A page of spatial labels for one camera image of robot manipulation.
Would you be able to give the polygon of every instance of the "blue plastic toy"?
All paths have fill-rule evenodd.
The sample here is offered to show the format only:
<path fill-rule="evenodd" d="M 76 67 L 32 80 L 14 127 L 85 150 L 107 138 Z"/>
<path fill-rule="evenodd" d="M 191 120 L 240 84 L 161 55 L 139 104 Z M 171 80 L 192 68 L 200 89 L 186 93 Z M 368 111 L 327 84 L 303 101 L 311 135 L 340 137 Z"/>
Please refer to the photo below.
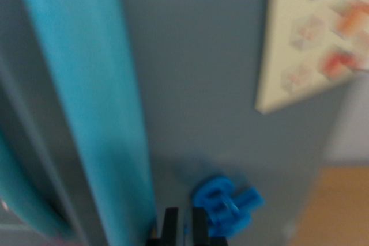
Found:
<path fill-rule="evenodd" d="M 203 207 L 208 214 L 209 235 L 230 237 L 251 223 L 250 212 L 260 207 L 264 199 L 254 187 L 232 197 L 235 186 L 224 176 L 215 177 L 193 194 L 193 205 Z"/>

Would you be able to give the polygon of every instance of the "floor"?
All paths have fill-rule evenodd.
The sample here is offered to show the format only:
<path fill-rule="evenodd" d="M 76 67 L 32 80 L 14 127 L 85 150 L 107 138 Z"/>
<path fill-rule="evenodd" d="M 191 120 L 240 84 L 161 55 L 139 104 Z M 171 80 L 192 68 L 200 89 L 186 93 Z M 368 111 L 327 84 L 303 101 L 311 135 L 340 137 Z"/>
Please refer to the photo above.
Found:
<path fill-rule="evenodd" d="M 369 245 L 369 166 L 323 168 L 289 246 Z"/>

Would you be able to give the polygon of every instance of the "black plastic piece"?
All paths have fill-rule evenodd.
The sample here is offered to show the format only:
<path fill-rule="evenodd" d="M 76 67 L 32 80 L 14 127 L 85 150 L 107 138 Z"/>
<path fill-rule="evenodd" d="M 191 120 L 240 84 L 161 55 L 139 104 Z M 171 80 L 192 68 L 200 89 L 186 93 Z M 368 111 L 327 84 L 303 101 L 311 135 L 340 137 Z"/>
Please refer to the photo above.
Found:
<path fill-rule="evenodd" d="M 210 246 L 228 246 L 227 239 L 224 236 L 211 237 Z"/>
<path fill-rule="evenodd" d="M 160 246 L 176 246 L 178 208 L 169 207 L 165 210 Z"/>
<path fill-rule="evenodd" d="M 192 233 L 194 246 L 210 246 L 206 211 L 203 207 L 192 208 Z"/>

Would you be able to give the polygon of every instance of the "gray wall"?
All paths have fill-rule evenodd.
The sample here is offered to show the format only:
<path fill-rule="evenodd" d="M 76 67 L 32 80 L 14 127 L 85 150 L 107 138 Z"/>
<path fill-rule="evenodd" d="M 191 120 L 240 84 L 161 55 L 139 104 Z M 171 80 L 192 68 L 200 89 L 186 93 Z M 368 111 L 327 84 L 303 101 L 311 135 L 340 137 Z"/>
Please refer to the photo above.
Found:
<path fill-rule="evenodd" d="M 326 149 L 328 163 L 369 164 L 369 76 L 360 74 L 345 99 Z"/>

